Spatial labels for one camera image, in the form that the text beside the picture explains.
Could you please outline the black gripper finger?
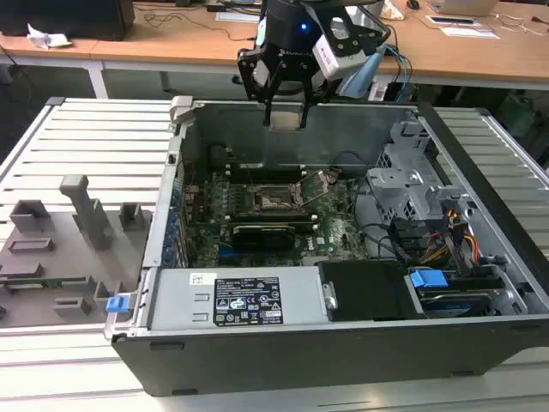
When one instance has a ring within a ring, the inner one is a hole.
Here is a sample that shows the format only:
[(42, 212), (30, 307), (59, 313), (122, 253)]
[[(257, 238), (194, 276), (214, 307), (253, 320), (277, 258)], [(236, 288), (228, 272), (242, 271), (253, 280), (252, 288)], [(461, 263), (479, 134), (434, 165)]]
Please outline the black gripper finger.
[(321, 73), (321, 83), (318, 88), (314, 87), (313, 80), (320, 70), (317, 63), (312, 60), (300, 65), (301, 84), (303, 100), (299, 112), (299, 128), (304, 129), (307, 125), (307, 117), (311, 107), (318, 104), (328, 103), (333, 94), (333, 83), (323, 78)]
[(238, 51), (238, 69), (249, 100), (264, 104), (263, 124), (270, 126), (272, 102), (282, 82), (282, 61), (276, 47), (256, 47)]

